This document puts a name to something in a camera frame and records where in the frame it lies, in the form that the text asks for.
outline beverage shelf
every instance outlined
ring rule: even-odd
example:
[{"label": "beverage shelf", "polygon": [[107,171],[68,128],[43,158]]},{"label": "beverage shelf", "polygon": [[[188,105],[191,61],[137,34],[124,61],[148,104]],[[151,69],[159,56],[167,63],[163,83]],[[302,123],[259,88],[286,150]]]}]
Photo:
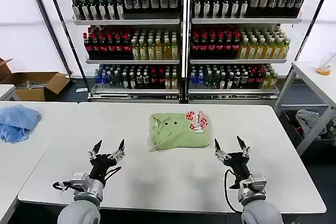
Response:
[{"label": "beverage shelf", "polygon": [[78,26],[106,26],[106,25],[178,25],[180,18],[177,13],[125,13],[125,19],[107,20],[76,20]]},{"label": "beverage shelf", "polygon": [[193,18],[193,24],[298,24],[301,18]]},{"label": "beverage shelf", "polygon": [[179,60],[87,60],[87,64],[149,64],[149,65],[174,65],[179,64]]},{"label": "beverage shelf", "polygon": [[262,64],[285,63],[287,59],[234,59],[234,60],[190,60],[190,64]]}]

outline metal pole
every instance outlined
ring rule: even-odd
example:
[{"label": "metal pole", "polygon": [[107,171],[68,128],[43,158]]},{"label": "metal pole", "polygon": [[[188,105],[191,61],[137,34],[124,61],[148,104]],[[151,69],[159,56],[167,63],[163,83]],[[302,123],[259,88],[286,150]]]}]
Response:
[{"label": "metal pole", "polygon": [[61,46],[60,46],[60,44],[58,42],[58,39],[57,39],[56,34],[55,34],[55,31],[54,31],[54,29],[53,29],[53,27],[51,25],[51,22],[50,22],[50,19],[48,17],[47,11],[46,11],[46,9],[44,7],[44,4],[43,4],[42,0],[36,0],[36,2],[37,2],[37,6],[38,6],[38,8],[39,8],[39,10],[41,12],[42,18],[43,18],[43,20],[44,20],[44,22],[45,22],[45,24],[47,26],[47,29],[48,29],[49,34],[51,36],[51,39],[54,42],[56,50],[57,50],[57,52],[58,52],[58,54],[59,54],[59,56],[61,58],[63,66],[64,66],[67,74],[69,76],[71,76],[72,72],[69,69],[67,61],[65,60],[65,56],[64,56],[62,48],[61,48]]},{"label": "metal pole", "polygon": [[79,61],[77,52],[76,52],[75,47],[74,47],[74,45],[73,45],[73,43],[72,43],[72,40],[71,40],[69,31],[68,31],[68,28],[67,28],[67,26],[66,26],[66,24],[65,24],[65,22],[64,22],[63,15],[62,15],[62,13],[61,13],[61,10],[59,9],[59,5],[58,5],[58,3],[57,3],[57,0],[52,0],[52,1],[54,2],[54,5],[55,5],[55,8],[56,8],[57,14],[58,14],[58,16],[59,16],[59,19],[61,20],[63,30],[64,30],[64,32],[65,32],[67,38],[68,38],[68,41],[69,41],[69,44],[70,44],[72,53],[73,53],[73,55],[74,55],[74,57],[75,57],[76,63],[77,63],[77,65],[78,65],[79,71],[80,71],[80,73],[81,73],[81,75],[82,75],[82,77],[83,77],[84,83],[85,83],[85,85],[86,85],[88,91],[90,92],[90,88],[89,88],[88,80],[87,80],[87,78],[86,78],[86,76],[85,76],[85,74],[84,74],[83,68],[82,68],[82,66],[81,66],[81,64],[80,64],[80,61]]}]

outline metal shelf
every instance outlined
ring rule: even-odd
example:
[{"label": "metal shelf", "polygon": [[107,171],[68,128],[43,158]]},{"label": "metal shelf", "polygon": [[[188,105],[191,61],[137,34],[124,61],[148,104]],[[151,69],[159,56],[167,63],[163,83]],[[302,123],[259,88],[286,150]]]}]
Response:
[{"label": "metal shelf", "polygon": [[87,64],[149,64],[149,65],[173,65],[179,64],[179,60],[87,60]]},{"label": "metal shelf", "polygon": [[193,24],[298,24],[301,18],[193,18]]},{"label": "metal shelf", "polygon": [[190,64],[262,64],[285,63],[287,59],[190,60]]}]

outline black cable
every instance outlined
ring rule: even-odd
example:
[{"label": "black cable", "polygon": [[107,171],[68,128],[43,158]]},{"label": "black cable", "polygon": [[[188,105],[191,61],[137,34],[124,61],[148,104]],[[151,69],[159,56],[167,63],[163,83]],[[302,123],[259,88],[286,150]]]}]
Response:
[{"label": "black cable", "polygon": [[235,213],[237,213],[237,214],[241,214],[240,211],[238,211],[238,210],[236,210],[236,209],[233,208],[233,206],[230,204],[229,199],[228,199],[228,197],[227,197],[227,174],[228,174],[229,172],[230,172],[232,175],[235,176],[235,174],[234,174],[230,169],[226,170],[225,175],[224,175],[224,192],[225,192],[225,199],[226,199],[227,204],[229,205],[229,207],[231,208],[231,210],[232,210],[233,212],[235,212]]}]

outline gray floor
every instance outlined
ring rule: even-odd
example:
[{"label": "gray floor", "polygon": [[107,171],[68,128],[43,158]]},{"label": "gray floor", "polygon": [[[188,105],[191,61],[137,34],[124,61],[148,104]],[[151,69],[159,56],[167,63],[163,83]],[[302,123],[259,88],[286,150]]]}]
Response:
[{"label": "gray floor", "polygon": [[[279,82],[278,88],[281,89],[282,82]],[[79,80],[65,88],[57,101],[86,101],[87,92],[76,93],[77,88],[85,87],[83,81]],[[322,104],[323,102],[304,84],[296,81],[290,88],[285,98],[286,104]],[[335,224],[336,223],[336,150],[334,147],[328,148],[321,143],[314,145],[308,150],[308,155],[302,158],[307,171],[314,181],[321,197],[327,206],[327,212],[321,215],[306,216],[284,216],[286,223],[291,223],[295,218],[301,224]],[[43,207],[41,205],[20,204],[14,213],[10,224],[15,223],[56,223],[59,208]],[[167,214],[151,211],[112,211],[101,210],[101,223],[241,223],[237,215],[216,215],[216,214]]]}]

